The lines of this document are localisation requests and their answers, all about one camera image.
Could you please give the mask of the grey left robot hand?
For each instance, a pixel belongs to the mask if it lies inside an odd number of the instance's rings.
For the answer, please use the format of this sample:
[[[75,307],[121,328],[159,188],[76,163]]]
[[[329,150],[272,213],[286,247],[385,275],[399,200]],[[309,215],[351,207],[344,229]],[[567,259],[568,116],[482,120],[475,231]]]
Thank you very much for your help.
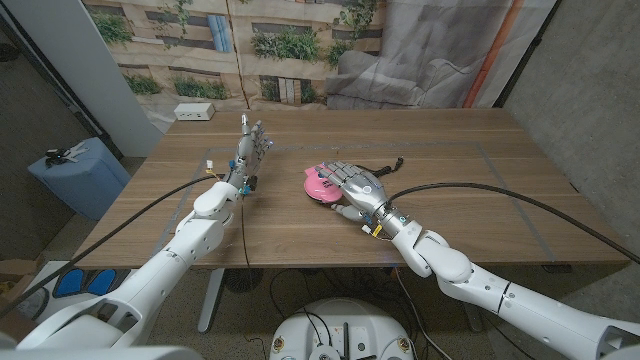
[[[224,181],[233,185],[241,195],[246,195],[255,190],[260,163],[273,142],[265,135],[262,121],[250,126],[246,113],[241,115],[241,133],[234,160],[230,162],[230,172]]]

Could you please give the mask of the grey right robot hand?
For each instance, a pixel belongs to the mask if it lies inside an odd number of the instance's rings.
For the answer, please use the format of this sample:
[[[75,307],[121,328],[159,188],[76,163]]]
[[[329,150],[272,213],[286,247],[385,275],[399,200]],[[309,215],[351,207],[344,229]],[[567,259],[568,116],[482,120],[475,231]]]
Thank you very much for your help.
[[[339,188],[348,206],[333,204],[331,208],[347,219],[367,223],[373,227],[378,223],[384,232],[394,238],[408,224],[405,215],[389,204],[383,184],[371,172],[340,161],[331,162],[315,169]]]

